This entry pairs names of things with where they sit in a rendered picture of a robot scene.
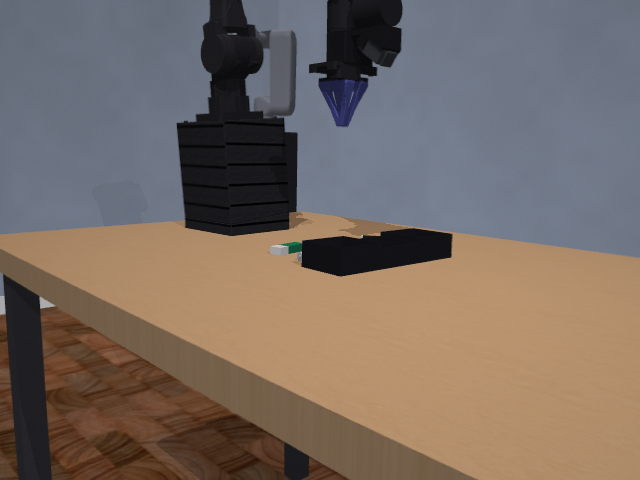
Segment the white and green eraser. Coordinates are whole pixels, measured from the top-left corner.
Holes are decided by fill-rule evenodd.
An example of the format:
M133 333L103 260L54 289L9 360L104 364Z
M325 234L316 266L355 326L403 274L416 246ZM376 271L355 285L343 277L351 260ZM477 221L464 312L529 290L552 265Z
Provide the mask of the white and green eraser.
M302 251L302 243L300 242L291 242L291 243L270 246L270 254L279 255L279 256L301 252L301 251Z

